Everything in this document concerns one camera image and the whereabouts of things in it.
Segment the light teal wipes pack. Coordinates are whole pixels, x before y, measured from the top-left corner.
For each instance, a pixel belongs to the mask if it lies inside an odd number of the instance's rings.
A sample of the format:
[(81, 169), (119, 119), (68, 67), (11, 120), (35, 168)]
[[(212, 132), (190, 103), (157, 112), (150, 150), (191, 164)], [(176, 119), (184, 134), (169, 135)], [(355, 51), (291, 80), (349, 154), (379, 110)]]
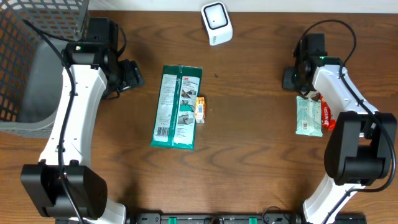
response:
[(297, 127), (296, 134), (322, 137), (322, 109), (321, 101), (311, 98), (296, 97)]

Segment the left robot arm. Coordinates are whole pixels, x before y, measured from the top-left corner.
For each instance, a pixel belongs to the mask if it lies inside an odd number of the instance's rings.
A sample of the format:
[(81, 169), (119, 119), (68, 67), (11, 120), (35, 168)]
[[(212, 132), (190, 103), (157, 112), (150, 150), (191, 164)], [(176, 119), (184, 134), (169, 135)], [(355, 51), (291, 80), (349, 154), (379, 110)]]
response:
[(91, 169), (91, 142), (101, 100), (144, 84), (133, 60), (121, 60), (124, 31), (105, 17), (89, 20), (86, 35), (56, 51), (62, 93), (49, 140), (21, 182), (38, 213), (57, 223), (132, 222), (127, 206), (108, 197), (106, 181)]

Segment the green white packet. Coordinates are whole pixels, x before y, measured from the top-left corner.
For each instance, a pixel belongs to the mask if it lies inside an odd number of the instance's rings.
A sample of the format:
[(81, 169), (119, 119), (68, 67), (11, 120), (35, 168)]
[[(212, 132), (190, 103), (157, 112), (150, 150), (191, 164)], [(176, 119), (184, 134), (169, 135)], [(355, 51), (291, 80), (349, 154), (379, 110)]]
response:
[(195, 110), (203, 69), (165, 65), (159, 90), (151, 146), (193, 150)]

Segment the narrow red stick packet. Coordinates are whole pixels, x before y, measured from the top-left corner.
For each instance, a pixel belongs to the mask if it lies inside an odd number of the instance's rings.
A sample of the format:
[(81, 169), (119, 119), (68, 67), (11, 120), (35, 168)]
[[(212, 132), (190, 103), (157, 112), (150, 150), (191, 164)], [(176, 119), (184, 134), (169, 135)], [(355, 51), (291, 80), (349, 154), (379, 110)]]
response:
[(327, 130), (334, 130), (336, 120), (332, 118), (331, 110), (322, 95), (320, 96), (320, 100), (322, 109), (322, 126)]

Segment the small orange white carton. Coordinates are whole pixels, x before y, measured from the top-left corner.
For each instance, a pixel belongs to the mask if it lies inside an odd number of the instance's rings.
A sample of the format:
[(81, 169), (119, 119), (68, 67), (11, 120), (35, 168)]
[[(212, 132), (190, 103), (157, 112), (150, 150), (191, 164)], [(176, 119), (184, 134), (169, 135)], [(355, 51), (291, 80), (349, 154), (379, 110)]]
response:
[(205, 122), (206, 102), (204, 96), (197, 97), (195, 106), (195, 120), (197, 123), (202, 124)]

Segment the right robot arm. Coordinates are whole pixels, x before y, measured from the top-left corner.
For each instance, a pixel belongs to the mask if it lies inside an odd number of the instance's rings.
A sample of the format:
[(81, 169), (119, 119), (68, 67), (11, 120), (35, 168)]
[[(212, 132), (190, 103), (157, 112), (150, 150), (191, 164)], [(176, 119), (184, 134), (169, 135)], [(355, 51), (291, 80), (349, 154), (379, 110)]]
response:
[(319, 94), (336, 121), (325, 149), (326, 174), (302, 204), (302, 223), (334, 223), (358, 192), (386, 189), (396, 173), (397, 120), (382, 113), (351, 81), (345, 62), (325, 50), (323, 34), (305, 34), (297, 43), (295, 65), (285, 69), (282, 88), (301, 98)]

